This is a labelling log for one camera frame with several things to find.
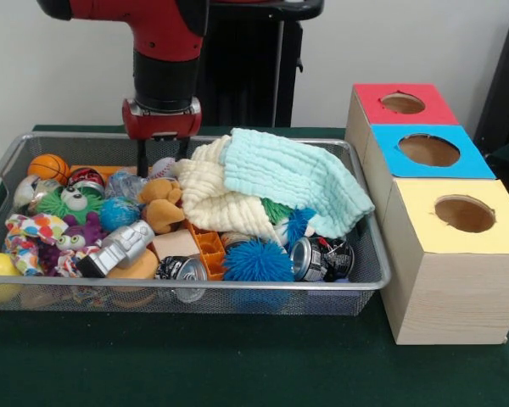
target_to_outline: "purple plush toy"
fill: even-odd
[[[47,271],[48,276],[56,275],[54,269],[59,262],[59,256],[62,251],[69,249],[77,251],[87,246],[94,246],[98,240],[106,237],[96,212],[89,212],[87,214],[87,223],[83,226],[77,223],[74,215],[65,216],[64,222],[70,225],[70,227],[63,233],[56,246],[40,244],[40,264]]]

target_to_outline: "wooden box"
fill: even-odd
[[[450,107],[430,84],[356,84],[350,99],[345,141],[364,163],[371,125],[458,125]]]
[[[495,179],[459,125],[372,125],[363,170],[380,224],[394,177]]]
[[[395,179],[383,230],[394,274],[382,295],[398,344],[506,341],[509,194],[500,181]]]

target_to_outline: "mini basketball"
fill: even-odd
[[[70,168],[58,155],[38,155],[29,165],[28,175],[39,176],[43,180],[56,180],[65,185],[70,175]]]

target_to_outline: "metal mesh basket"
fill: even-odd
[[[188,153],[213,137],[193,137]],[[339,157],[366,189],[354,149],[338,140],[308,140]],[[149,163],[174,156],[176,142],[148,142]],[[135,165],[136,144],[124,135],[31,133],[19,137],[0,162],[0,251],[13,192],[37,155],[57,154],[72,164]],[[136,311],[199,314],[358,315],[390,278],[389,262],[374,215],[348,235],[355,254],[350,283],[178,282],[0,276],[0,289],[19,291],[0,309]],[[185,298],[199,298],[183,302]]]

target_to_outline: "brown plush toy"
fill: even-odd
[[[179,182],[165,178],[149,181],[139,194],[139,202],[147,205],[143,218],[156,234],[169,233],[174,224],[185,220],[183,209],[176,206],[181,195]]]

